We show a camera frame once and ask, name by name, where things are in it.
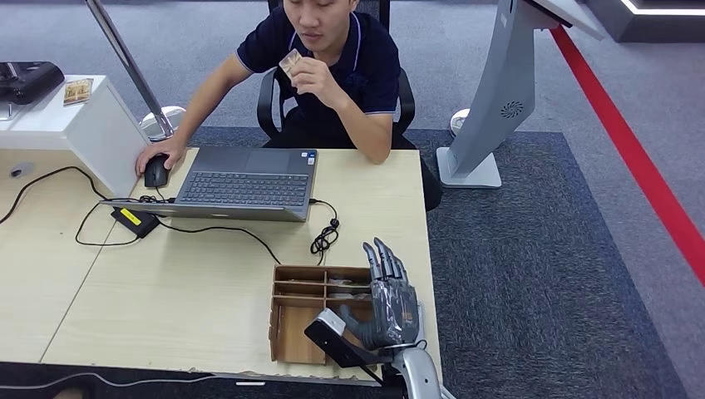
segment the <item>navy polo shirt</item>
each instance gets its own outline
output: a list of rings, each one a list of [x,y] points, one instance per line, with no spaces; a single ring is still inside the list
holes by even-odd
[[[262,73],[279,67],[279,62],[294,48],[304,57],[313,57],[298,38],[284,9],[278,7],[245,38],[237,56],[251,72]],[[401,73],[397,46],[387,29],[370,15],[350,14],[348,39],[340,59],[329,69],[362,112],[392,114],[397,109]],[[326,130],[342,128],[335,111],[314,94],[296,94],[288,79],[284,80],[281,90],[296,99],[307,123]]]

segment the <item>red floor line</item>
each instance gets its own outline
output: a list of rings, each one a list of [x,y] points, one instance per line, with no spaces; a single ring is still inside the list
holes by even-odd
[[[638,186],[646,195],[683,257],[700,279],[700,283],[705,286],[705,239],[668,187],[656,165],[648,157],[568,33],[562,27],[557,27],[551,30],[551,34]]]

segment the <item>card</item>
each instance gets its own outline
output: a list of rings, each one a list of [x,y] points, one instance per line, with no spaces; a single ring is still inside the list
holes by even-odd
[[[287,54],[287,56],[282,61],[279,62],[279,66],[282,68],[282,71],[286,73],[289,80],[291,80],[292,78],[291,68],[296,65],[298,60],[300,60],[301,58],[301,54],[299,54],[298,50],[294,48],[291,52],[289,52],[289,54]]]
[[[81,104],[91,98],[93,79],[81,79],[80,81],[69,81],[64,90],[64,106]]]

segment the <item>man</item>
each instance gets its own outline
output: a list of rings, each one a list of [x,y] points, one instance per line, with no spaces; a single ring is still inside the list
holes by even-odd
[[[167,154],[170,169],[190,137],[225,95],[253,73],[276,67],[294,48],[303,58],[281,87],[298,106],[285,118],[283,133],[265,147],[357,148],[381,164],[391,149],[415,149],[393,132],[397,108],[398,50],[374,18],[355,13],[358,0],[284,0],[201,85],[174,136],[148,146],[136,164]],[[426,210],[441,201],[441,189],[422,162]]]

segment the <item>gray carpet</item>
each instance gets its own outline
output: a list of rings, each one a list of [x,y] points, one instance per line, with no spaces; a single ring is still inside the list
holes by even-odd
[[[433,150],[449,142],[447,133],[409,131],[407,137],[435,172]],[[205,127],[192,144],[265,141],[254,128]],[[495,154],[504,180],[500,190],[446,190],[441,206],[427,216],[446,386],[459,398],[686,397],[565,138],[519,132]],[[5,364],[0,384],[46,381],[73,370]],[[101,373],[117,381],[185,377]],[[103,387],[100,397],[373,398],[378,393],[212,381]],[[40,396],[0,392],[5,397]]]

